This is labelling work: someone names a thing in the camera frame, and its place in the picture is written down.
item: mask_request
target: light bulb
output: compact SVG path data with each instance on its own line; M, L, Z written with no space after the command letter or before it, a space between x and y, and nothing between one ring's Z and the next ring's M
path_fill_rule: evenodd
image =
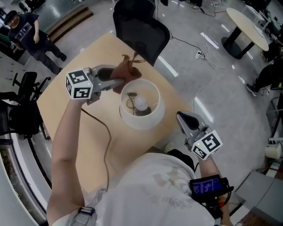
M134 100L134 106L139 111L144 111L148 108L146 98L142 95L138 95Z

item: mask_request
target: screen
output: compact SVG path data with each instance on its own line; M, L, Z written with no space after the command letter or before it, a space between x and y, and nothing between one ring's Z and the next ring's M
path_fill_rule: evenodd
M219 178L212 178L207 181L194 182L192 185L195 195L211 193L223 188Z

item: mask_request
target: tan tabletop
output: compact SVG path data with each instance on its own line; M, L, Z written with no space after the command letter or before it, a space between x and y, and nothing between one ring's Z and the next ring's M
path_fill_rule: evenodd
M257 32L253 22L249 18L233 8L227 8L226 11L237 27L244 32L254 44L264 51L268 51L269 47L266 39Z
M76 68L92 68L100 64L117 66L123 60L122 54L133 57L134 51L108 33L87 47L56 76L37 101L51 139L54 138L70 99L65 87L66 73ZM120 95L111 90L102 92L99 101L89 106L83 105L86 111L105 122L111 131L112 143L107 154L111 176L120 172L177 127L177 111L191 110L170 83L149 63L144 62L134 64L134 66L142 73L143 79L147 79L157 86L164 99L165 115L157 127L149 131L139 131L127 126L119 114ZM106 182L103 155L108 140L105 127L82 112L76 167L80 183L87 192Z

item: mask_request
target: shoe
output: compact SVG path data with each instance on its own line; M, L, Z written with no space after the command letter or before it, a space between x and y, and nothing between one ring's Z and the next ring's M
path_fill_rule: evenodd
M253 86L250 86L249 84L247 84L247 85L246 85L246 88L247 88L248 91L250 91L250 92L252 93L252 95L253 95L254 97L257 96L257 92L254 92L254 91L253 91Z
M263 53L263 52L261 52L261 53L260 53L260 56L262 57L262 59L263 59L265 62L268 62L268 60L265 58L265 56L264 56L264 53Z
M190 0L189 1L186 1L186 3L189 3L191 5L195 5L195 3L192 3Z
M60 59L62 61L65 61L67 59L67 56L65 54L61 53Z
M63 70L63 68L60 68L60 71L57 73L57 75Z
M168 144L166 144L165 148L164 148L164 152L168 153L169 151L172 151L174 149L174 145L172 142L169 142Z

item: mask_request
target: white cube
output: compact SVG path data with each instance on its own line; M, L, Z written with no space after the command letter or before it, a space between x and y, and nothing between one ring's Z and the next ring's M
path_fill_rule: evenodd
M222 146L222 141L214 130L206 134L202 139L194 142L192 150L202 160L208 159Z
M89 99L93 84L83 69L77 69L66 74L66 88L71 99Z

